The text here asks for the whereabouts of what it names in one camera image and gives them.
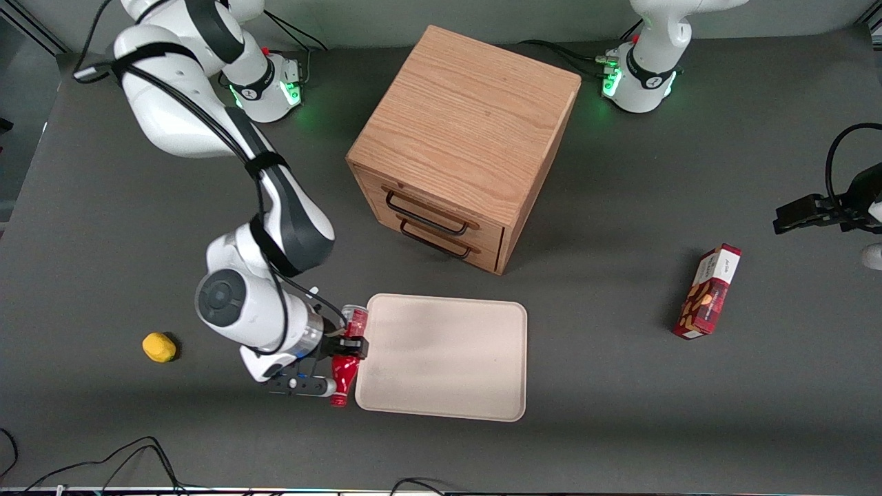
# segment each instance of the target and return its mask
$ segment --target red bottle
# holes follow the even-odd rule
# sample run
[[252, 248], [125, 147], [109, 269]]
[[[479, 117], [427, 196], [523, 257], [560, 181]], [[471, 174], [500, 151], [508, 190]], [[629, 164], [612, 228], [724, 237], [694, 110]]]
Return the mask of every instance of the red bottle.
[[[349, 320], [343, 335], [346, 337], [363, 336], [364, 326], [368, 323], [368, 310], [361, 306], [348, 304], [343, 307], [342, 312]], [[337, 408], [346, 406], [349, 400], [349, 389], [358, 373], [359, 362], [361, 360], [356, 357], [331, 358], [331, 376], [337, 383], [337, 391], [331, 395], [332, 406]]]

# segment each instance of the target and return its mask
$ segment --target dark gray tabletop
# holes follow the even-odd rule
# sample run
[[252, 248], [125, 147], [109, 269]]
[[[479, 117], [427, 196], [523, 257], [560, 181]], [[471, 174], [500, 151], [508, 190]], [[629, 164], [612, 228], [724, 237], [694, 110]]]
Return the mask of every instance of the dark gray tabletop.
[[[840, 130], [882, 118], [864, 30], [696, 41], [650, 115], [614, 109], [587, 81], [502, 277], [381, 227], [343, 161], [406, 56], [316, 54], [305, 105], [261, 126], [338, 233], [300, 281], [340, 304], [379, 292], [522, 303], [523, 419], [265, 394], [193, 310], [206, 245], [255, 209], [250, 179], [233, 159], [155, 149], [112, 83], [65, 80], [0, 241], [0, 425], [22, 451], [6, 485], [153, 434], [179, 477], [203, 485], [882, 491], [882, 273], [859, 261], [878, 238], [777, 237], [771, 223], [823, 190]], [[836, 181], [880, 157], [878, 135], [849, 138]], [[726, 308], [714, 335], [684, 342], [669, 330], [699, 255], [721, 243], [744, 250]], [[147, 360], [152, 331], [177, 334], [182, 358]], [[95, 485], [110, 470], [57, 480]], [[118, 484], [167, 481], [145, 458]]]

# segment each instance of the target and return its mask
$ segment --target yellow sponge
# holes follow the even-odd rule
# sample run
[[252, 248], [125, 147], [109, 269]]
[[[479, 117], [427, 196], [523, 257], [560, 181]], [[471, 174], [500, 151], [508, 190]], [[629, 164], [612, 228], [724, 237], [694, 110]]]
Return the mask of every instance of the yellow sponge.
[[154, 362], [165, 363], [175, 358], [177, 347], [162, 333], [150, 333], [141, 342], [141, 348]]

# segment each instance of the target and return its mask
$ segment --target drawer handle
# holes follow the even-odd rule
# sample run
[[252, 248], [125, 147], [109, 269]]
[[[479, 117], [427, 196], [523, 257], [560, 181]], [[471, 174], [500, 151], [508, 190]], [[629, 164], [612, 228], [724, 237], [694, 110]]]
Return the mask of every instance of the drawer handle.
[[404, 226], [406, 226], [406, 225], [407, 225], [407, 219], [401, 219], [401, 227], [399, 228], [401, 230], [401, 234], [403, 234], [404, 236], [407, 236], [411, 239], [415, 239], [416, 241], [419, 241], [420, 243], [425, 244], [426, 246], [431, 246], [432, 248], [435, 248], [436, 250], [444, 253], [445, 255], [450, 255], [451, 257], [454, 257], [455, 259], [464, 260], [464, 259], [466, 259], [468, 254], [472, 252], [472, 249], [469, 248], [468, 246], [466, 247], [466, 251], [463, 253], [451, 252], [450, 250], [444, 248], [443, 246], [438, 246], [437, 244], [432, 243], [428, 239], [423, 239], [414, 233], [407, 232], [404, 229]]
[[421, 222], [423, 224], [426, 224], [427, 226], [429, 226], [433, 229], [437, 229], [437, 230], [439, 230], [449, 236], [462, 236], [462, 235], [466, 234], [466, 229], [468, 229], [467, 223], [463, 222], [462, 229], [460, 229], [460, 230], [448, 229], [437, 222], [433, 222], [433, 221], [430, 221], [429, 219], [426, 219], [425, 217], [423, 217], [421, 215], [414, 214], [413, 212], [408, 212], [404, 208], [397, 207], [397, 206], [393, 205], [392, 204], [392, 197], [394, 197], [394, 196], [395, 196], [395, 192], [392, 192], [392, 191], [389, 191], [389, 194], [386, 195], [386, 206], [391, 208], [394, 212], [398, 212], [399, 214], [402, 214], [405, 217], [410, 217], [411, 219], [413, 219], [417, 222]]

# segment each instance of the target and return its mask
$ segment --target plastic tray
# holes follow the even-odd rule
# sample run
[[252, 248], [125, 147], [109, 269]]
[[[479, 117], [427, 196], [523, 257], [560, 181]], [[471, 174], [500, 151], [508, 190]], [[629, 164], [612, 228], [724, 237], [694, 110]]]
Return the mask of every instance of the plastic tray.
[[527, 406], [527, 310], [375, 295], [355, 400], [365, 410], [514, 422]]

